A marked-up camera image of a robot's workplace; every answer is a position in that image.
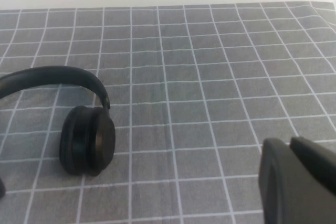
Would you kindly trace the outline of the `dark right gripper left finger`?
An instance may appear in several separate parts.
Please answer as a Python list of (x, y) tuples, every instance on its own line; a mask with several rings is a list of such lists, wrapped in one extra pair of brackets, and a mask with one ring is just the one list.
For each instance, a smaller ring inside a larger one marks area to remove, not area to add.
[(258, 183), (265, 223), (335, 223), (335, 181), (316, 180), (290, 144), (264, 140)]

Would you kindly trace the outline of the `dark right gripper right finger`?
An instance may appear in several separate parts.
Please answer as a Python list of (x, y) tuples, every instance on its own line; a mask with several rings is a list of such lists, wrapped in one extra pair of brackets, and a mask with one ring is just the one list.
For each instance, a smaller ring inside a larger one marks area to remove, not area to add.
[(292, 137), (290, 149), (319, 182), (335, 181), (335, 153), (304, 137)]

